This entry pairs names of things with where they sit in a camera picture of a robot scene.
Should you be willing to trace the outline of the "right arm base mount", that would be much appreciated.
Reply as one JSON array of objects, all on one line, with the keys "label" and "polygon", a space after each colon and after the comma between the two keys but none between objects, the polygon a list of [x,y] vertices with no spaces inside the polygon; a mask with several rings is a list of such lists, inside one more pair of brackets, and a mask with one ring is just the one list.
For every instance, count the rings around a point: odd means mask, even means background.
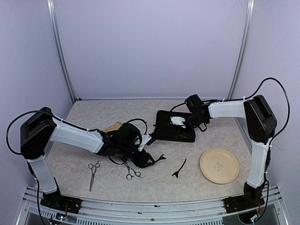
[{"label": "right arm base mount", "polygon": [[265,184],[266,182],[263,182],[262,185],[255,188],[245,183],[242,195],[230,196],[223,200],[226,213],[233,213],[264,205],[265,201],[263,199],[262,190]]}]

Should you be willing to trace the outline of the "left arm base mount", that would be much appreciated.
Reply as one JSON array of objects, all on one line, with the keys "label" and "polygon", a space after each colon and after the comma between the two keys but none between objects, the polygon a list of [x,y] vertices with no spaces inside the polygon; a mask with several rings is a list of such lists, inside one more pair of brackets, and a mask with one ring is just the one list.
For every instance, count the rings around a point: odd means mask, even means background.
[{"label": "left arm base mount", "polygon": [[78,214],[82,200],[55,192],[51,194],[43,194],[40,203],[42,206],[46,206],[51,209]]}]

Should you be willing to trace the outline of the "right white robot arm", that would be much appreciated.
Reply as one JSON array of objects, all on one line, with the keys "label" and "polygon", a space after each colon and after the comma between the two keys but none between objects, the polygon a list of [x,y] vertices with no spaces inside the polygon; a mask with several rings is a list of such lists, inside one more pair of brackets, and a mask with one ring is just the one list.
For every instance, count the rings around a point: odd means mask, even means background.
[{"label": "right white robot arm", "polygon": [[275,136],[277,119],[266,99],[262,95],[250,99],[204,102],[197,94],[185,100],[192,113],[184,124],[198,127],[216,118],[243,118],[247,123],[247,131],[251,139],[251,166],[247,185],[259,188],[265,183],[265,171],[271,139]]}]

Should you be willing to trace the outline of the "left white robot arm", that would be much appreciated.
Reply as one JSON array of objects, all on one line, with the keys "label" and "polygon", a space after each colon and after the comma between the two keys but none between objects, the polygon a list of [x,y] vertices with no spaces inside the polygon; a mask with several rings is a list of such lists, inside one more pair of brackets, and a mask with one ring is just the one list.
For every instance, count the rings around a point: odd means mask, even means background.
[{"label": "left white robot arm", "polygon": [[65,205],[66,199],[58,192],[58,184],[45,157],[45,147],[49,142],[75,146],[104,157],[127,158],[139,168],[156,163],[144,150],[151,136],[142,135],[131,122],[121,124],[117,130],[104,132],[69,123],[55,116],[48,107],[31,114],[20,128],[21,155],[27,160],[48,202],[57,209]]}]

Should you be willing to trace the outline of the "black zippered tool case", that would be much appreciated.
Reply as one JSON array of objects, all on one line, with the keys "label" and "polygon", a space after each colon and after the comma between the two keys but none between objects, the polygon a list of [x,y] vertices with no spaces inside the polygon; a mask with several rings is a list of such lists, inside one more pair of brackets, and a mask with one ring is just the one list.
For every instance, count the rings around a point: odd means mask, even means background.
[{"label": "black zippered tool case", "polygon": [[171,112],[159,110],[156,114],[156,123],[151,137],[154,140],[174,141],[174,142],[195,142],[195,131],[192,127],[183,128],[171,123],[171,117],[182,117],[187,119],[190,112]]}]

